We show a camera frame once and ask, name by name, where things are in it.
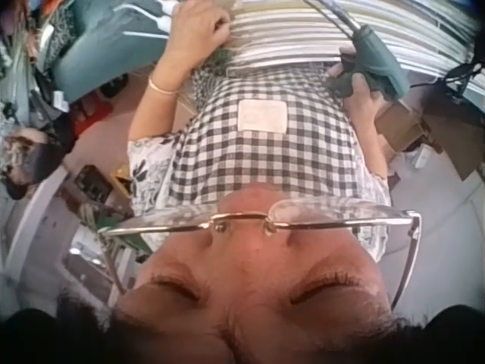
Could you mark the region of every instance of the cardboard box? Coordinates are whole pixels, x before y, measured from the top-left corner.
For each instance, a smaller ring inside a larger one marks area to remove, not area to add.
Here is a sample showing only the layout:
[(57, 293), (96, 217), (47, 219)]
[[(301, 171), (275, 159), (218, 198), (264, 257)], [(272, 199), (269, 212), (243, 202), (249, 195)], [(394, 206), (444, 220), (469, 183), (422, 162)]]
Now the cardboard box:
[(376, 128), (394, 153), (404, 151), (424, 134), (419, 118), (401, 102), (394, 102), (376, 119)]

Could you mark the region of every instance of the black cable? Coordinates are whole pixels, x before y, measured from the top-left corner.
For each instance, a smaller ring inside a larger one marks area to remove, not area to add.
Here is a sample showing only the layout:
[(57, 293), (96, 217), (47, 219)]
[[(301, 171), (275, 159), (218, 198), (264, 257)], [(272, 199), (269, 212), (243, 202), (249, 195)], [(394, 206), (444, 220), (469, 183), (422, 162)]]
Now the black cable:
[(443, 82), (443, 81), (444, 81), (445, 84), (450, 84), (450, 83), (458, 82), (458, 81), (461, 81), (461, 80), (466, 80), (469, 77), (477, 76), (482, 71), (482, 69), (483, 68), (480, 67), (478, 70), (472, 72), (471, 74), (465, 74), (465, 75), (458, 77), (458, 78), (453, 78), (453, 79), (439, 78), (438, 80), (436, 80), (434, 82), (416, 83), (414, 85), (411, 85), (409, 88), (414, 89), (415, 87), (434, 86), (434, 85), (438, 84), (439, 82)]

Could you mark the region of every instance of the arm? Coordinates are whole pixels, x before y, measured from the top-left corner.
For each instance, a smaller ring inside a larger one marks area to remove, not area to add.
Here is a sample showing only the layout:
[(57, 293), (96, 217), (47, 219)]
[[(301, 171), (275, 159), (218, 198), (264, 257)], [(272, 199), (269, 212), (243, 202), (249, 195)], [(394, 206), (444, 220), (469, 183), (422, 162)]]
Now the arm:
[(374, 121), (366, 124), (366, 127), (355, 127), (357, 140), (364, 154), (367, 169), (384, 180), (387, 179), (387, 162), (377, 139), (377, 130)]
[(210, 0), (187, 0), (174, 9), (171, 35), (130, 126), (129, 140), (168, 133), (174, 125), (176, 92), (190, 71), (207, 59), (230, 35), (229, 14)]
[[(342, 47), (340, 53), (355, 55), (355, 49)], [(338, 77), (343, 72), (343, 65), (336, 64), (330, 70), (330, 77)], [(362, 74), (352, 76), (352, 89), (354, 93), (343, 101), (343, 105), (354, 127), (358, 143), (364, 154), (365, 166), (367, 169), (387, 179), (387, 162), (384, 153), (380, 148), (377, 138), (377, 130), (374, 124), (377, 112), (384, 104), (381, 93), (372, 93), (369, 85)]]
[[(153, 71), (152, 81), (159, 89), (174, 91), (180, 89), (186, 77), (186, 72), (171, 64), (170, 59), (162, 58)], [(128, 140), (155, 137), (172, 131), (177, 98), (177, 94), (161, 94), (147, 86), (131, 122)]]

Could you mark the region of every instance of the white patch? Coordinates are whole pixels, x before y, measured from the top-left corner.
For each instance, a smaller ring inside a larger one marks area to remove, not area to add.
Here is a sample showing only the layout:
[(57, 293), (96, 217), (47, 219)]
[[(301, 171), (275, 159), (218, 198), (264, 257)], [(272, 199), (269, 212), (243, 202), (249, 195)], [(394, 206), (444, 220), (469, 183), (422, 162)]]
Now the white patch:
[(237, 111), (238, 131), (286, 133), (288, 110), (284, 101), (241, 100)]

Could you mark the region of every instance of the teal fabric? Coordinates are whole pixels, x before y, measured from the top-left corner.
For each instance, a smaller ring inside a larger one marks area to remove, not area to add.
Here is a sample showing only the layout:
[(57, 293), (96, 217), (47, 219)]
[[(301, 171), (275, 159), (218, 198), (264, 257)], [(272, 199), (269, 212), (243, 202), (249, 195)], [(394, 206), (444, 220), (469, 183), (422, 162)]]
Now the teal fabric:
[(54, 66), (55, 83), (73, 102), (115, 77), (157, 61), (164, 39), (124, 36), (124, 30), (160, 33), (153, 20), (135, 11), (114, 12), (120, 4), (134, 4), (161, 15), (155, 0), (76, 0), (72, 7), (80, 36)]

